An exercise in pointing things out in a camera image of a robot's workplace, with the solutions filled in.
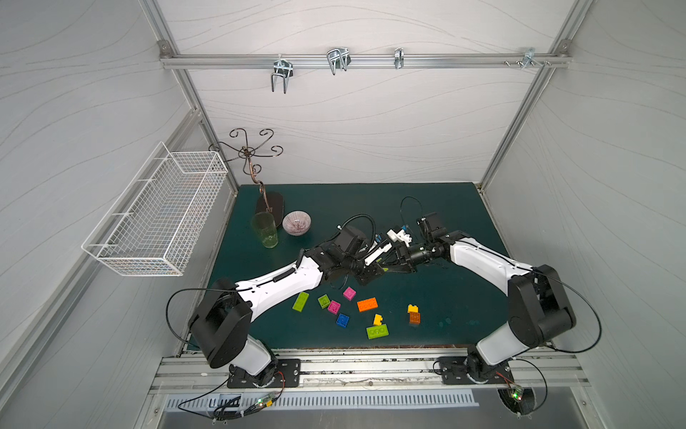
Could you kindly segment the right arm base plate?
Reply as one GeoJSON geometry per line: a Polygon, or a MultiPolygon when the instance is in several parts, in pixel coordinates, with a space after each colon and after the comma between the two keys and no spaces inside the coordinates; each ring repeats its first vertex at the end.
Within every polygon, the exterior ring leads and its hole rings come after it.
{"type": "Polygon", "coordinates": [[[478,357],[439,357],[434,362],[434,372],[446,385],[484,385],[514,382],[507,362],[490,366],[478,357]]]}

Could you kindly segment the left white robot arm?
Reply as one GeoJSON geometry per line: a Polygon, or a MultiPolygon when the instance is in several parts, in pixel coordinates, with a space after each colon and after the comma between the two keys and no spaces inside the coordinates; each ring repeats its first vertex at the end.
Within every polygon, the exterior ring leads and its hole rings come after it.
{"type": "Polygon", "coordinates": [[[205,292],[188,327],[212,369],[232,365],[252,376],[270,374],[276,359],[264,343],[249,335],[259,316],[284,300],[317,288],[341,273],[362,276],[382,253],[388,240],[376,243],[353,227],[309,250],[295,262],[247,281],[218,280],[205,292]]]}

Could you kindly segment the long lime green brick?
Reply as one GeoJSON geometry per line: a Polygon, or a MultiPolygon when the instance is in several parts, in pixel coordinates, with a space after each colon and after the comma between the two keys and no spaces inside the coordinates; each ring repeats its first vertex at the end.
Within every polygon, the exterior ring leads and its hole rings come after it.
{"type": "Polygon", "coordinates": [[[298,294],[296,301],[294,302],[292,309],[298,313],[301,313],[305,305],[307,305],[307,300],[309,299],[309,294],[307,292],[301,292],[298,294]]]}

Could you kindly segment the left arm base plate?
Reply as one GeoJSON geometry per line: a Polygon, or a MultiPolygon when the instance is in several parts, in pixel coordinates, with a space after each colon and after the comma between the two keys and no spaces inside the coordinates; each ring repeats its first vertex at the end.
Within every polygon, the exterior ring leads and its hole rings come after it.
{"type": "Polygon", "coordinates": [[[230,376],[226,386],[229,389],[282,389],[300,386],[300,359],[278,359],[259,375],[230,365],[230,376]]]}

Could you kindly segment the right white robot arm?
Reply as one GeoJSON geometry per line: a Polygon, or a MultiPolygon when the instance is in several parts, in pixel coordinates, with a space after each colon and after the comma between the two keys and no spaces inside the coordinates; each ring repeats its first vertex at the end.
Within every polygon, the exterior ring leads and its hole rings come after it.
{"type": "Polygon", "coordinates": [[[468,234],[449,232],[438,214],[417,220],[423,242],[400,229],[373,248],[364,263],[377,273],[414,273],[416,266],[444,258],[497,287],[507,298],[507,321],[468,349],[464,366],[477,384],[510,359],[535,349],[576,325],[564,284],[551,266],[517,262],[468,234]]]}

